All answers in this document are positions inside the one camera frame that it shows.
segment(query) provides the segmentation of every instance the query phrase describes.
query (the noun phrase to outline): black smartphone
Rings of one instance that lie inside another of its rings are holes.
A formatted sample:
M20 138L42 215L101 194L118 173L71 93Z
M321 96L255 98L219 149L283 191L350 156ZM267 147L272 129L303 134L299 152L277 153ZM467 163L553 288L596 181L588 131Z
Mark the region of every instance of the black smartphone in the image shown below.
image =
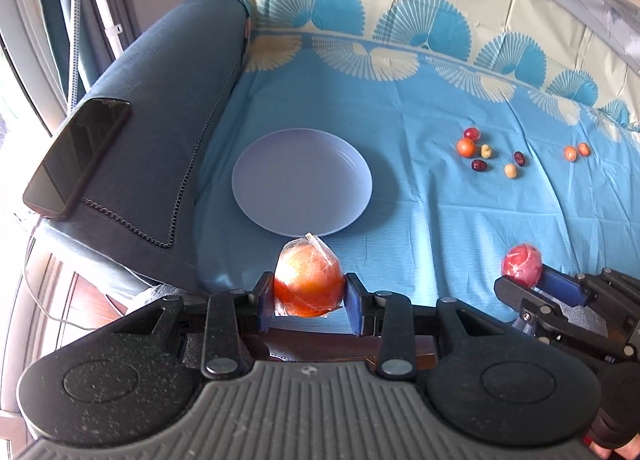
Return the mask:
M88 99L56 136L22 201L47 218L67 217L130 112L120 99Z

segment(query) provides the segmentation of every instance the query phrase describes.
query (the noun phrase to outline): gray armrest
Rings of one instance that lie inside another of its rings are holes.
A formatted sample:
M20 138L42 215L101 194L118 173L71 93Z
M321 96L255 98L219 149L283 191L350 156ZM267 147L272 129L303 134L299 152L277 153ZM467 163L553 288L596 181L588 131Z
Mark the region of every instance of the gray armrest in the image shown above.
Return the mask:
M196 291L194 187L207 141L241 71L238 0L187 0L153 25L87 97L129 101L132 115L66 221L42 228L95 263Z

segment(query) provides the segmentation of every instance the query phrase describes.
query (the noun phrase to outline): gray ribbed panel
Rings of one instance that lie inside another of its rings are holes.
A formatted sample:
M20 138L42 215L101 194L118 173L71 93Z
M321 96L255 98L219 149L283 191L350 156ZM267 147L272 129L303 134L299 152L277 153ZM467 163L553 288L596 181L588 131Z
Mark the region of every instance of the gray ribbed panel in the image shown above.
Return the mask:
M593 459L579 442L504 450L437 420L412 384L364 363L258 361L238 380L210 382L174 427L132 445L78 450L40 440L22 460Z

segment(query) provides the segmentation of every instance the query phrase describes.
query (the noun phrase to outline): plate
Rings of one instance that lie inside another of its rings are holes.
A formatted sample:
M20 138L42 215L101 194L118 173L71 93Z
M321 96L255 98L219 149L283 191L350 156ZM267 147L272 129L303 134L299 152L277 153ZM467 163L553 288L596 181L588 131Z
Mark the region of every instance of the plate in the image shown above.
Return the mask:
M373 182L367 162L336 135L310 129L273 132L252 143L231 177L242 212L273 233L324 236L365 210Z

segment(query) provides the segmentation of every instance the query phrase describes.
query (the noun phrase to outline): metal rivet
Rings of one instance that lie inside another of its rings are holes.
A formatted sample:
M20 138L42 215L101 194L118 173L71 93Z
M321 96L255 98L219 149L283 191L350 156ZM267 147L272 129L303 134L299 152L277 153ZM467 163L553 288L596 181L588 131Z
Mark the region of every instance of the metal rivet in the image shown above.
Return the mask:
M231 374L238 369L238 363L228 357L216 357L207 361L207 372L210 374Z
M382 371L390 376L406 375L413 369L414 366L404 359L389 359L382 363Z

